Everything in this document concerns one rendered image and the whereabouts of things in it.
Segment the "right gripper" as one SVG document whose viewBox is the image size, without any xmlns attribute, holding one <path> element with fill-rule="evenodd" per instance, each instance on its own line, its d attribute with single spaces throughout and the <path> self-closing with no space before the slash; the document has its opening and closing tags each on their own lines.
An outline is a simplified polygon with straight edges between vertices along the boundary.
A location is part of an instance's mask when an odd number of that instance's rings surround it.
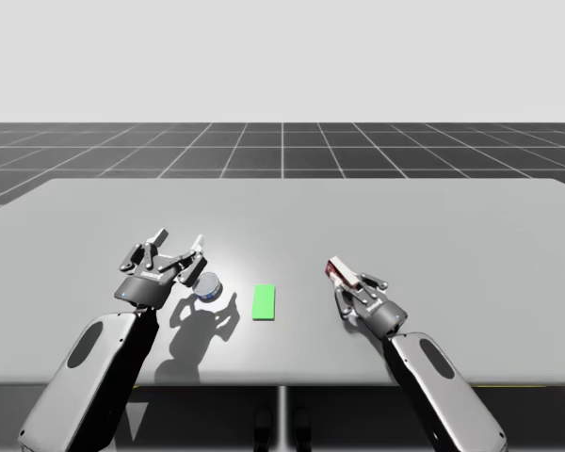
<svg viewBox="0 0 565 452">
<path fill-rule="evenodd" d="M 365 326 L 379 339 L 395 334 L 406 322 L 408 314 L 395 302 L 387 299 L 388 283 L 366 273 L 355 273 L 357 284 L 354 288 L 338 284 L 334 297 L 342 320 L 357 314 Z"/>
</svg>

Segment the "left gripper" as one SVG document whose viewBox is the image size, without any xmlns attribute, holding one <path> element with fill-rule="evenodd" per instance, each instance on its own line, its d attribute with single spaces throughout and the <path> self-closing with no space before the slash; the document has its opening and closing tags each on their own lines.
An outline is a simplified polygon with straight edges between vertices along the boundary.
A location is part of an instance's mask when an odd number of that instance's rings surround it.
<svg viewBox="0 0 565 452">
<path fill-rule="evenodd" d="M 119 265 L 119 271 L 125 273 L 126 278 L 114 293 L 116 299 L 137 308 L 159 310 L 169 298 L 175 278 L 184 286 L 195 283 L 206 267 L 202 252 L 204 236 L 199 234 L 188 252 L 169 259 L 157 256 L 168 235 L 166 229 L 161 228 L 153 237 L 130 249 Z"/>
</svg>

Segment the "red and white carton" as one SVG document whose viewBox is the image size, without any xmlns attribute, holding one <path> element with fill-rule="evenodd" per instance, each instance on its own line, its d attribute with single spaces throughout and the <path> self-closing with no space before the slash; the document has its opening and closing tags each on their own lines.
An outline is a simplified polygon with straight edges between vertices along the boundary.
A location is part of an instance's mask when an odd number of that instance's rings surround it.
<svg viewBox="0 0 565 452">
<path fill-rule="evenodd" d="M 338 256 L 327 262 L 325 273 L 335 287 L 355 289 L 362 281 Z"/>
</svg>

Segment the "blue flat can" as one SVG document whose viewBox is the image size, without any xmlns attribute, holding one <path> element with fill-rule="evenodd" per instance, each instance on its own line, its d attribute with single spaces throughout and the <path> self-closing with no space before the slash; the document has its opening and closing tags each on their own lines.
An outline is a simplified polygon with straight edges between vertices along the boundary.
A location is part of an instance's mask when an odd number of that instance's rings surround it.
<svg viewBox="0 0 565 452">
<path fill-rule="evenodd" d="M 194 295 L 203 302 L 215 301 L 221 292 L 222 284 L 216 273 L 204 272 L 192 285 Z"/>
</svg>

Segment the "green pad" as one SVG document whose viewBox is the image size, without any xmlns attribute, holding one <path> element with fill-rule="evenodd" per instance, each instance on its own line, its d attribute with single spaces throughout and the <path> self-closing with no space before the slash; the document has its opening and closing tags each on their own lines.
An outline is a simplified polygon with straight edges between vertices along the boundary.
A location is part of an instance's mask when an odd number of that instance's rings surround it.
<svg viewBox="0 0 565 452">
<path fill-rule="evenodd" d="M 275 286 L 256 284 L 253 292 L 251 318 L 254 321 L 272 321 L 275 319 Z"/>
</svg>

